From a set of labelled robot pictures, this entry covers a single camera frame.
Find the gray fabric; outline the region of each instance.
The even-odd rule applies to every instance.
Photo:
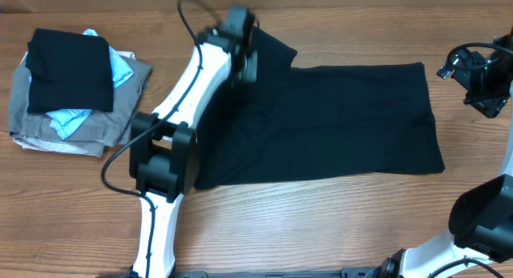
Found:
[[[134,75],[114,90],[113,112],[93,111],[68,139],[62,140],[50,128],[51,118],[44,114],[28,114],[30,71],[25,60],[13,75],[10,92],[9,131],[14,141],[26,148],[39,147],[42,151],[101,157],[104,146],[125,144],[130,139],[130,121],[135,114],[139,97],[146,90],[152,66],[122,57]]]

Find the black garment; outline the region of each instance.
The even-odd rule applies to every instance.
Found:
[[[257,81],[221,87],[197,128],[197,189],[445,169],[421,63],[289,68],[292,49],[252,42]]]
[[[111,59],[104,38],[37,29],[28,48],[32,82],[27,112],[112,111]]]

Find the tangled black cable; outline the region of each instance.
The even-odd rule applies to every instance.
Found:
[[[452,263],[449,263],[439,269],[437,269],[435,272],[431,273],[428,278],[435,278],[436,276],[442,274],[442,272],[445,272],[451,268],[454,268],[458,265],[461,265],[461,264],[465,264],[466,267],[468,267],[468,264],[469,263],[472,263],[472,264],[476,264],[478,266],[481,266],[483,268],[485,268],[488,272],[490,272],[491,274],[495,275],[495,277],[497,278],[504,278],[504,276],[500,275],[500,273],[498,273],[497,271],[495,271],[492,267],[486,265],[485,263],[479,261],[479,260],[476,260],[476,259],[472,259],[472,258],[463,258],[461,260],[456,260],[455,262],[452,262]]]
[[[105,164],[103,165],[103,168],[102,168],[102,173],[101,173],[101,177],[102,177],[102,182],[103,184],[105,185],[105,187],[111,189],[112,191],[116,191],[118,193],[122,193],[122,194],[126,194],[126,195],[133,195],[135,197],[139,197],[141,199],[144,199],[149,205],[150,205],[150,212],[151,212],[151,227],[150,227],[150,234],[149,234],[149,237],[148,237],[148,244],[147,244],[147,253],[146,253],[146,275],[145,275],[145,278],[149,278],[149,274],[150,274],[150,259],[151,259],[151,243],[153,241],[153,232],[155,231],[155,205],[153,204],[153,202],[148,198],[146,197],[145,195],[142,195],[138,192],[133,192],[133,191],[128,191],[128,190],[123,190],[121,188],[118,188],[118,187],[115,187],[115,186],[112,186],[111,184],[109,184],[107,182],[107,179],[106,179],[106,174],[107,174],[107,169],[109,168],[109,166],[111,166],[112,162],[114,162],[114,160],[116,158],[119,157],[119,155],[121,155],[124,151],[126,151],[133,143],[135,143],[137,140],[141,139],[142,137],[146,136],[146,135],[151,135],[151,133],[153,133],[157,128],[161,127],[164,123],[166,123],[168,121],[168,119],[178,110],[178,107],[180,106],[180,104],[184,101],[185,97],[187,96],[188,92],[192,89],[192,86],[194,85],[194,83],[196,82],[196,80],[198,79],[198,76],[200,75],[200,71],[202,69],[202,65],[203,65],[203,55],[201,53],[201,47],[200,47],[200,42],[198,41],[198,38],[196,37],[196,35],[194,34],[194,32],[192,31],[191,27],[189,26],[189,24],[187,23],[187,20],[185,19],[184,17],[184,13],[183,13],[183,10],[182,10],[182,3],[183,2],[193,2],[195,3],[196,5],[202,7],[204,10],[206,10],[207,12],[210,13],[211,16],[214,17],[214,19],[220,23],[222,22],[219,15],[217,14],[217,12],[214,11],[213,8],[211,8],[207,3],[201,1],[201,0],[178,0],[177,2],[177,8],[178,8],[178,13],[180,14],[180,18],[182,19],[182,22],[184,23],[185,27],[187,28],[187,31],[189,32],[189,34],[191,35],[192,37],[192,40],[194,41],[194,45],[196,46],[197,50],[198,50],[198,56],[199,56],[199,63],[198,63],[198,69],[196,71],[196,74],[194,75],[194,78],[192,79],[191,83],[189,84],[189,86],[187,87],[187,89],[185,90],[184,94],[180,97],[180,99],[176,102],[175,106],[173,106],[173,108],[169,111],[169,113],[167,113],[159,122],[157,122],[155,125],[149,127],[148,129],[146,129],[145,131],[143,131],[141,134],[137,135],[134,139],[132,139],[130,142],[128,142],[127,144],[125,144],[124,146],[121,147],[121,149],[119,149],[116,153],[114,153],[108,160],[107,162],[105,162]]]
[[[500,58],[495,58],[494,60],[492,60],[490,62],[487,62],[484,65],[473,66],[473,67],[456,66],[455,62],[452,61],[452,58],[456,56],[456,52],[458,50],[466,49],[466,48],[469,48],[469,47],[483,47],[483,48],[488,48],[488,49],[493,49],[493,50],[500,50],[503,53],[506,53],[506,54],[509,54],[509,55],[513,56],[513,50],[509,50],[509,49],[507,49],[507,48],[505,48],[503,46],[498,46],[498,45],[495,45],[493,43],[471,42],[471,43],[463,44],[461,46],[457,46],[454,49],[452,49],[449,52],[449,54],[447,55],[446,65],[449,68],[451,68],[452,70],[455,70],[455,71],[476,71],[476,70],[484,69],[487,66],[490,66],[490,65],[492,65],[492,64],[494,64],[494,63],[496,63],[496,62],[498,62],[500,60]]]

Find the light blue fabric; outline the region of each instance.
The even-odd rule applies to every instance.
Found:
[[[83,32],[85,35],[98,36],[95,30],[87,29]],[[128,66],[121,56],[109,46],[109,55],[111,58],[112,82],[114,88],[125,83],[134,75],[134,71]],[[91,114],[90,109],[62,109],[46,113],[52,118],[50,127],[54,128],[62,139],[67,139],[82,125],[83,121]]]

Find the black cable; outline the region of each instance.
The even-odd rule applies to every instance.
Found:
[[[463,258],[461,260],[456,260],[455,262],[452,262],[452,263],[449,263],[439,269],[437,269],[435,272],[431,273],[428,278],[435,278],[436,276],[442,274],[442,272],[445,272],[451,268],[454,268],[458,265],[461,265],[461,264],[465,264],[465,266],[468,267],[468,264],[469,263],[473,263],[473,264],[476,264],[478,266],[481,266],[482,268],[485,268],[488,272],[490,272],[491,274],[495,275],[495,277],[497,278],[504,278],[504,276],[500,275],[500,273],[498,273],[497,271],[495,271],[492,267],[486,265],[485,263],[479,261],[479,260],[476,260],[476,259],[472,259],[472,258]]]
[[[184,99],[187,96],[188,92],[192,89],[192,86],[194,85],[194,83],[198,79],[198,76],[200,75],[200,71],[201,71],[202,65],[203,65],[203,55],[201,53],[200,42],[198,41],[198,38],[196,37],[196,35],[194,34],[194,32],[192,31],[191,27],[187,23],[187,20],[184,17],[184,13],[182,11],[182,2],[194,2],[195,4],[197,4],[197,5],[201,6],[202,8],[204,8],[207,12],[209,12],[210,15],[212,15],[218,22],[222,22],[220,20],[220,18],[219,18],[219,15],[217,15],[217,13],[213,10],[213,8],[211,8],[208,4],[206,4],[205,2],[203,2],[201,0],[178,0],[177,8],[178,8],[178,13],[180,14],[180,18],[182,19],[182,22],[184,22],[184,25],[187,28],[187,31],[189,32],[189,34],[192,37],[192,40],[194,41],[194,45],[198,49],[199,63],[198,63],[198,69],[196,71],[196,74],[194,75],[194,78],[192,79],[191,83],[189,84],[189,86],[187,87],[185,92],[182,94],[180,99],[176,102],[175,106],[173,106],[173,108],[169,111],[169,113],[167,113],[155,125],[149,127],[148,129],[143,131],[141,134],[137,135],[134,139],[132,139],[130,142],[128,142],[127,144],[122,146],[121,149],[119,149],[116,153],[114,153],[107,160],[107,162],[105,162],[105,164],[103,165],[102,173],[101,173],[102,182],[105,185],[105,187],[111,189],[112,191],[116,191],[118,193],[122,193],[122,194],[126,194],[126,195],[133,195],[135,197],[139,197],[141,199],[144,199],[150,205],[151,227],[150,227],[150,234],[149,234],[149,237],[148,237],[147,253],[146,253],[146,260],[147,260],[146,261],[146,275],[145,275],[146,278],[149,278],[149,274],[150,274],[151,243],[153,241],[153,232],[155,231],[155,205],[145,195],[142,195],[142,194],[140,194],[138,192],[123,190],[121,188],[112,186],[111,184],[109,184],[107,182],[106,174],[107,174],[107,169],[109,168],[109,166],[111,166],[112,162],[114,162],[114,160],[116,158],[118,158],[124,151],[126,151],[133,143],[135,143],[137,140],[141,139],[145,135],[150,135],[154,130],[156,130],[158,127],[161,127],[164,123],[166,123],[168,121],[168,119],[178,110],[178,107],[184,101]]]
[[[486,68],[487,66],[490,66],[496,62],[498,62],[500,60],[500,58],[496,58],[494,59],[493,61],[490,61],[490,62],[487,62],[486,64],[484,65],[480,65],[480,66],[473,66],[473,67],[462,67],[462,66],[456,66],[453,64],[453,61],[451,61],[452,57],[455,56],[456,52],[458,50],[462,50],[462,49],[466,49],[466,48],[469,48],[469,47],[484,47],[484,48],[488,48],[488,49],[494,49],[494,50],[500,50],[506,54],[509,54],[511,56],[513,56],[513,50],[509,50],[503,46],[498,46],[498,45],[495,45],[493,43],[485,43],[485,42],[471,42],[471,43],[467,43],[467,44],[464,44],[464,45],[461,45],[461,46],[457,46],[455,47],[454,49],[452,49],[449,54],[447,55],[447,60],[446,60],[446,65],[451,68],[452,70],[455,70],[455,71],[476,71],[476,70],[481,70],[481,69],[484,69]]]

